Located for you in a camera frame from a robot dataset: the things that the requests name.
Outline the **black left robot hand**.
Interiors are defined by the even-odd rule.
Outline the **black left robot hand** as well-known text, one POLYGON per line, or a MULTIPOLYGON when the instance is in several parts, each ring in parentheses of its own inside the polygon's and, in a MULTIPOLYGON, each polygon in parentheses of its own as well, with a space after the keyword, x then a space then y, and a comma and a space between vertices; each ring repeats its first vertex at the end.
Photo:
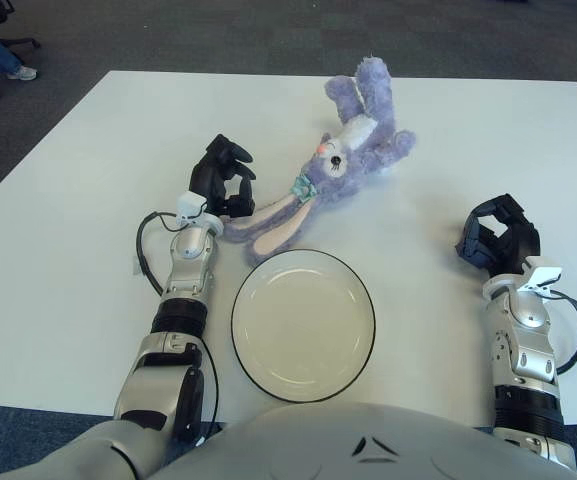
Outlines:
POLYGON ((209 214, 239 218, 254 213, 255 202, 251 182, 256 179, 247 166, 252 155, 243 147, 218 134, 207 146, 206 153, 193 168, 189 190, 206 199, 209 214), (241 178, 239 192, 226 197, 225 182, 241 178))

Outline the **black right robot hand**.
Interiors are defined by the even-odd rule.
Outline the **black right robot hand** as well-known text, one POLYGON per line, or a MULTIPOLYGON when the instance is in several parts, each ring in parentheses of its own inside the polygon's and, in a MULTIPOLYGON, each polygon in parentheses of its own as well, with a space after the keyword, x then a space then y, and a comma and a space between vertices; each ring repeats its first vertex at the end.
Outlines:
POLYGON ((540 238, 534 224, 510 194, 497 196, 475 207, 469 214, 455 250, 470 265, 486 270, 490 277, 522 274, 528 256, 540 255, 540 238), (506 230, 497 236, 482 225, 481 217, 493 216, 506 230))

